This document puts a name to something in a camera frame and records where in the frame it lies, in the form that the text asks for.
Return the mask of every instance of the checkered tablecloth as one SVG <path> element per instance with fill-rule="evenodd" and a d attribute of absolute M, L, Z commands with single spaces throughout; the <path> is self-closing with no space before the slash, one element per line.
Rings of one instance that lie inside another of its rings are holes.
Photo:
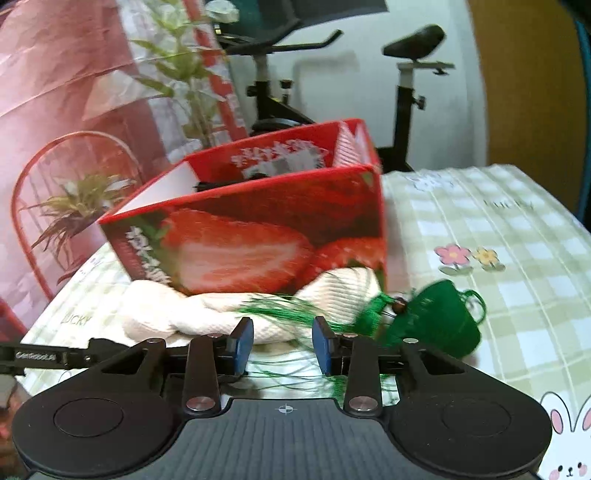
<path fill-rule="evenodd" d="M 383 186 L 388 217 L 397 218 L 391 228 L 401 236 L 408 284 L 421 289 L 451 278 L 459 290 L 476 290 L 486 301 L 482 343 L 466 360 L 537 400 L 556 392 L 576 417 L 591 394 L 589 233 L 515 167 L 396 172 L 383 177 Z M 465 258 L 444 265 L 446 251 Z M 495 258 L 494 267 L 479 260 Z M 24 342 L 84 347 L 92 337 L 120 341 L 118 309 L 128 284 L 105 245 L 51 302 Z M 320 376 L 313 354 L 295 343 L 255 347 L 248 371 L 228 394 L 295 398 L 335 392 L 334 383 Z M 29 371 L 22 383 L 36 394 L 71 374 Z M 393 380 L 385 380 L 385 403 L 396 400 Z"/>

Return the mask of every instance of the strawberry image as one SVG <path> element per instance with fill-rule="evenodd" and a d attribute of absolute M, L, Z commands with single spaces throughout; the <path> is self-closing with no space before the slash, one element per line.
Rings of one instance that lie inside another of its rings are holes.
<path fill-rule="evenodd" d="M 381 271 L 386 257 L 386 242 L 383 238 L 341 238 L 318 250 L 310 265 L 300 272 L 296 279 L 297 288 L 312 282 L 327 270 L 345 267 L 369 267 Z"/>
<path fill-rule="evenodd" d="M 303 233 L 319 247 L 344 236 L 379 235 L 379 199 L 369 173 L 273 183 L 200 201 L 195 207 Z"/>
<path fill-rule="evenodd" d="M 273 293 L 291 282 L 313 254 L 301 233 L 180 209 L 163 222 L 161 246 L 174 249 L 178 280 L 191 293 Z"/>

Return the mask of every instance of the red strawberry box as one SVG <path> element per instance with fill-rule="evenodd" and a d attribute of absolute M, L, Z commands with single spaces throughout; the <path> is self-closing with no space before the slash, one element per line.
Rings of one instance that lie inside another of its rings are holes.
<path fill-rule="evenodd" d="M 293 294 L 360 265 L 383 281 L 380 171 L 361 120 L 291 128 L 189 155 L 99 223 L 132 279 L 187 294 Z"/>

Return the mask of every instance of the white bunny print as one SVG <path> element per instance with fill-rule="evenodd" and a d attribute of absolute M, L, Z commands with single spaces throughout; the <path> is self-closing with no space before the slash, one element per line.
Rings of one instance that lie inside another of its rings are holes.
<path fill-rule="evenodd" d="M 577 416 L 574 427 L 568 408 L 556 393 L 542 397 L 552 423 L 552 440 L 540 465 L 538 475 L 544 480 L 587 480 L 591 462 L 591 397 L 587 399 Z"/>

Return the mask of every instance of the wooden door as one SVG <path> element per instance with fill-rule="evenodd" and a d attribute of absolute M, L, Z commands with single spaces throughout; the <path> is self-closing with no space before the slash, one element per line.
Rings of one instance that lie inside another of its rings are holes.
<path fill-rule="evenodd" d="M 514 164 L 574 211 L 586 87 L 573 19 L 558 0 L 468 0 L 488 105 L 489 163 Z"/>

